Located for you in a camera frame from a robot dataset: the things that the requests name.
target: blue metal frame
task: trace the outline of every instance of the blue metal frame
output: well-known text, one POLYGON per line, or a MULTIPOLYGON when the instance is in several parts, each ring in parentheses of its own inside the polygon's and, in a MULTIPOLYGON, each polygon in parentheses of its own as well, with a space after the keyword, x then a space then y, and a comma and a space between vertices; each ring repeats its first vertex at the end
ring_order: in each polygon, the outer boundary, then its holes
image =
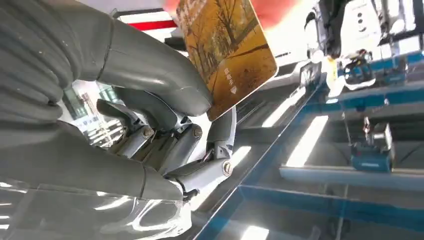
MULTIPOLYGON (((410 54, 407 58, 409 63, 424 61, 424 56, 421 53, 410 54)), ((392 61, 382 60, 372 63, 371 66, 375 70, 391 68, 392 61)), ((385 96, 372 95, 360 99, 349 99, 343 101, 342 104, 346 109, 357 108, 358 106, 378 107, 384 105, 385 98, 389 99, 391 105, 424 102, 424 90, 393 92, 385 96)), ((308 104, 298 112, 297 116, 284 129, 280 137, 270 146, 254 168, 245 176, 241 184, 236 187, 227 201, 208 221, 196 239, 215 239, 229 222, 236 209, 246 200, 260 201, 332 217, 342 217, 353 221, 376 223, 424 232, 424 209, 408 209, 388 204, 360 202, 341 197, 313 195, 258 186, 263 173, 272 165, 278 153, 284 151, 284 139, 294 129, 291 128, 292 124, 301 122, 309 114, 322 114, 340 110, 340 102, 320 105, 312 96, 308 104)))

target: robotic hand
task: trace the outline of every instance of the robotic hand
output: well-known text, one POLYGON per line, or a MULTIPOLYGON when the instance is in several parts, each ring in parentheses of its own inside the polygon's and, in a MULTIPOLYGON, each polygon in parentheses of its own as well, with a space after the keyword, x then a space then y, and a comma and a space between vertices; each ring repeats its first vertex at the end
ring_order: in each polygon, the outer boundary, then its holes
MULTIPOLYGON (((235 109, 212 124, 213 159, 185 165, 179 157, 191 153, 199 131, 183 120, 212 104, 188 59, 77 1, 3 0, 0 12, 0 212, 10 216, 0 238, 160 239, 187 230, 184 199, 231 174, 235 109), (119 87, 125 105, 147 111, 155 125, 133 126, 121 156, 90 146, 58 121, 57 102, 76 79, 119 87), (147 139, 159 143, 145 146, 147 139), (170 147, 133 157, 154 146, 170 147)), ((137 121, 128 112, 122 120, 137 121)))

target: silver metal part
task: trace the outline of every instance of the silver metal part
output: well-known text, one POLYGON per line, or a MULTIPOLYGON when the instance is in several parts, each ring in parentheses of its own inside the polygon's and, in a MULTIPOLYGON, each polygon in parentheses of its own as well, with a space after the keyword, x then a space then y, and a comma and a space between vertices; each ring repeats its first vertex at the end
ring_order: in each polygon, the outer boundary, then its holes
POLYGON ((153 131, 150 127, 144 127, 143 135, 145 138, 150 138, 154 133, 155 131, 153 131))
POLYGON ((233 107, 210 126, 207 141, 213 143, 215 159, 230 158, 233 154, 236 125, 237 112, 233 107))
POLYGON ((147 142, 147 140, 153 135, 154 131, 149 126, 143 126, 137 132, 132 134, 122 148, 116 153, 120 156, 126 156, 132 158, 134 154, 147 142))
POLYGON ((165 175, 181 166, 187 164, 190 155, 198 144, 200 137, 195 137, 194 129, 200 128, 197 124, 191 124, 178 138, 178 141, 171 149, 161 148, 167 155, 162 162, 158 172, 165 175))
POLYGON ((166 175, 167 178, 179 182, 185 193, 202 190, 212 182, 221 183, 233 172, 229 159, 218 159, 208 162, 191 162, 166 175))
POLYGON ((193 135, 195 138, 200 138, 203 135, 202 128, 200 126, 197 126, 193 129, 193 135))

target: blue machine part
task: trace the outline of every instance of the blue machine part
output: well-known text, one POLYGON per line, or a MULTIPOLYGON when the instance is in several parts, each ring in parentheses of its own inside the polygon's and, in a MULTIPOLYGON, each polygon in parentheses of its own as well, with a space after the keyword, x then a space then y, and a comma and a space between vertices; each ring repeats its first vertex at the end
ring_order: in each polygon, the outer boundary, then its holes
POLYGON ((350 157, 352 166, 358 171, 390 173, 392 154, 390 150, 381 151, 378 147, 355 144, 350 157))

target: silver screw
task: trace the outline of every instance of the silver screw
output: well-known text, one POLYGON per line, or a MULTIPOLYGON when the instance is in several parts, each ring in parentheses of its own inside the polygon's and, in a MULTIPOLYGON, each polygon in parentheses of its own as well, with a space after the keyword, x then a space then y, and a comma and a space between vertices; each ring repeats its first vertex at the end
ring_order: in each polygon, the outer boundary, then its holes
POLYGON ((155 131, 153 131, 153 129, 151 129, 150 127, 145 127, 143 130, 143 135, 146 138, 150 138, 151 136, 153 136, 153 134, 155 133, 155 131))
POLYGON ((193 135, 194 135, 195 138, 200 138, 203 135, 202 128, 199 127, 199 126, 194 127, 193 135))

